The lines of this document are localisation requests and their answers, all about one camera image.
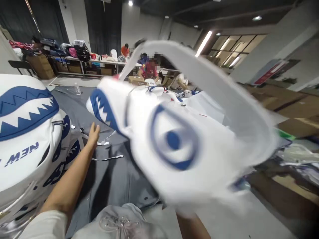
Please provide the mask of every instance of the hand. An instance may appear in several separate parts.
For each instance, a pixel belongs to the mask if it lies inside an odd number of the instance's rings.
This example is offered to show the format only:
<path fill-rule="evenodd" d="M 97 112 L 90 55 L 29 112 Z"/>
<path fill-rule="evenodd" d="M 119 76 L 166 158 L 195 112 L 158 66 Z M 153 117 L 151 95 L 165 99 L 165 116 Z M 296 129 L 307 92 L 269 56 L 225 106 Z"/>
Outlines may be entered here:
<path fill-rule="evenodd" d="M 95 128 L 95 123 L 93 122 L 91 125 L 90 133 L 89 133 L 89 139 L 87 140 L 87 146 L 90 149 L 96 149 L 97 147 L 97 141 L 99 140 L 100 137 L 100 126 L 97 125 Z"/>

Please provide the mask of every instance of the sleeve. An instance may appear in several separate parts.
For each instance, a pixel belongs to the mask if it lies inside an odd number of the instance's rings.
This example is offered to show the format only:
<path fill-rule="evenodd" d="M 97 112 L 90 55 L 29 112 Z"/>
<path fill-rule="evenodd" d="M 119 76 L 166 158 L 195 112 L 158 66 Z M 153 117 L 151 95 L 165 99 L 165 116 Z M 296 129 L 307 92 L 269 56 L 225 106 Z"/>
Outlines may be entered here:
<path fill-rule="evenodd" d="M 142 71 L 143 74 L 145 74 L 145 70 L 146 70 L 145 64 L 143 64 L 143 65 L 141 66 L 140 70 Z"/>
<path fill-rule="evenodd" d="M 67 216 L 59 211 L 47 211 L 36 216 L 19 239 L 65 239 Z"/>

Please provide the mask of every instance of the black curtain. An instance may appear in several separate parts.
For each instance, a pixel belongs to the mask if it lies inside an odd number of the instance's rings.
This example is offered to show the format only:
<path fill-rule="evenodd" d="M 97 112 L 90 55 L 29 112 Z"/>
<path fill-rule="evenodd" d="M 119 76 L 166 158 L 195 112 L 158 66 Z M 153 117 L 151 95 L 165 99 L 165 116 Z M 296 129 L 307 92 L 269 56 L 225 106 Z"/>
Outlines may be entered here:
<path fill-rule="evenodd" d="M 0 24 L 15 41 L 31 43 L 40 37 L 25 0 L 0 0 Z"/>
<path fill-rule="evenodd" d="M 105 3 L 101 0 L 85 0 L 91 51 L 99 55 L 110 55 L 121 49 L 122 1 Z"/>
<path fill-rule="evenodd" d="M 58 0 L 28 0 L 42 37 L 70 43 Z"/>

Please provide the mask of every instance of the red shirt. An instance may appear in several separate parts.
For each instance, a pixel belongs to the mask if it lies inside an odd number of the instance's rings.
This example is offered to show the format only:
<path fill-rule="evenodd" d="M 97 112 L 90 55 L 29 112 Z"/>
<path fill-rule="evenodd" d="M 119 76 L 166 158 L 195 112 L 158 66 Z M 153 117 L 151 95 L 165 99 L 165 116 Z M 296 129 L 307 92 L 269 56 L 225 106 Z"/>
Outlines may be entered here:
<path fill-rule="evenodd" d="M 128 48 L 125 49 L 125 46 L 122 46 L 121 52 L 122 52 L 122 54 L 123 54 L 125 57 L 127 57 L 127 55 L 129 54 L 130 51 L 129 51 Z"/>
<path fill-rule="evenodd" d="M 143 64 L 140 70 L 142 71 L 142 77 L 144 79 L 154 79 L 158 76 L 156 71 L 156 65 L 151 65 L 149 62 Z"/>

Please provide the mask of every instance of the gray fabric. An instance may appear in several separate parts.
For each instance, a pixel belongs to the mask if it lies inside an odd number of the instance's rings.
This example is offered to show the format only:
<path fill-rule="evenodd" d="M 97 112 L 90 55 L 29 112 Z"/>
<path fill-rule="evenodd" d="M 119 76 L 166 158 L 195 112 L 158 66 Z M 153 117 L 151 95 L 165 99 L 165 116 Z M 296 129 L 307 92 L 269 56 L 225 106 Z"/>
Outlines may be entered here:
<path fill-rule="evenodd" d="M 99 124 L 101 142 L 114 130 L 99 122 L 86 109 L 86 101 L 94 88 L 80 89 L 80 96 L 73 93 L 73 87 L 66 86 L 56 87 L 52 94 L 60 108 L 71 118 L 72 125 L 83 128 L 86 135 L 92 122 Z M 128 139 L 114 134 L 108 141 L 111 146 L 98 146 L 95 158 L 106 159 L 121 154 L 124 158 L 91 162 L 66 238 L 72 237 L 76 231 L 90 223 L 107 205 L 122 206 L 130 202 L 143 208 L 158 201 L 156 191 L 132 160 Z"/>

